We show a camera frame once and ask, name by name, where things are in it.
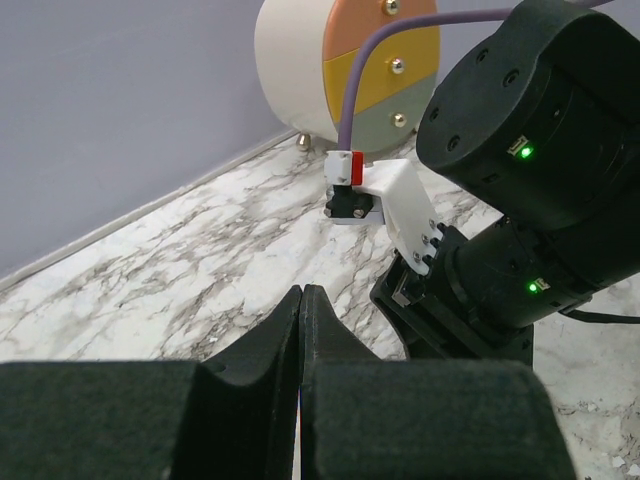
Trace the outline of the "beige cylinder striped key holder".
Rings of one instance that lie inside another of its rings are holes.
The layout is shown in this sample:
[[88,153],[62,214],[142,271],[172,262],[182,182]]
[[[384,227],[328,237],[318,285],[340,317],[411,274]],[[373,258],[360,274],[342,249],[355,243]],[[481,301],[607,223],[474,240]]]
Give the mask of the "beige cylinder striped key holder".
[[[307,137],[338,139],[348,78],[365,41],[381,27],[436,13],[430,0],[268,0],[255,26],[259,81],[285,125]],[[418,126],[436,85],[440,30],[427,27],[383,40],[359,82],[351,147],[382,152]]]

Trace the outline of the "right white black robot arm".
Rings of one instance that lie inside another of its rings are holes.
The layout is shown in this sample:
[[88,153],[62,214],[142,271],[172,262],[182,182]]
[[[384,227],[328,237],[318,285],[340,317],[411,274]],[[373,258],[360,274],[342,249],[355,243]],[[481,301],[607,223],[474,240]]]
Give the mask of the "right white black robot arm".
[[371,298],[410,359],[533,361],[534,325],[598,324],[593,295],[639,270],[639,42],[567,1],[524,1],[447,75],[420,161],[500,218],[444,223],[412,165],[373,185],[396,249]]

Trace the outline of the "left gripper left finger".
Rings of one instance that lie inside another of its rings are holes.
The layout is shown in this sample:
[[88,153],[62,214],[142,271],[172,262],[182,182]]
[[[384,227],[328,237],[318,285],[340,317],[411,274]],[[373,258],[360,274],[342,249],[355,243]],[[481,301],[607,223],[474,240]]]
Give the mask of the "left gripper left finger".
[[203,361],[1,367],[5,479],[288,479],[299,287]]

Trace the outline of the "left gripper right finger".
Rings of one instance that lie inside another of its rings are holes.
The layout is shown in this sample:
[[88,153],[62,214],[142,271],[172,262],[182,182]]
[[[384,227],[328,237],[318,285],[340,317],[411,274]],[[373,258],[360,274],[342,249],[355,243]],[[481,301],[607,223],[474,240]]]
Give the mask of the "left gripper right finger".
[[533,371],[493,360],[384,361],[322,287],[300,304],[305,479],[571,479],[575,468]]

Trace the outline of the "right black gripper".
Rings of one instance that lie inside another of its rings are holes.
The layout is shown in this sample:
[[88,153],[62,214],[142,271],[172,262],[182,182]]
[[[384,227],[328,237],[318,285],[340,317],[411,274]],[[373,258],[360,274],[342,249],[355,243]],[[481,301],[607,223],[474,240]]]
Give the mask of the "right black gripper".
[[501,359],[533,365],[534,328],[483,323],[454,268],[467,238],[440,224],[442,238],[428,275],[411,270],[400,254],[377,280],[370,299],[400,338],[405,356],[415,359]]

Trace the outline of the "pink tag metal keyring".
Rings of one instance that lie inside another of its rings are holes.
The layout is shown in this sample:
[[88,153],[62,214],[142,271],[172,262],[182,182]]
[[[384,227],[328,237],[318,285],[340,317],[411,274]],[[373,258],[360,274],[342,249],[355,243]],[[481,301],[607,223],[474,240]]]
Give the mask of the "pink tag metal keyring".
[[303,479],[302,468],[302,391],[298,390],[297,398],[297,417],[296,417],[296,430],[295,430],[295,442],[294,442],[294,460],[292,470],[293,480]]

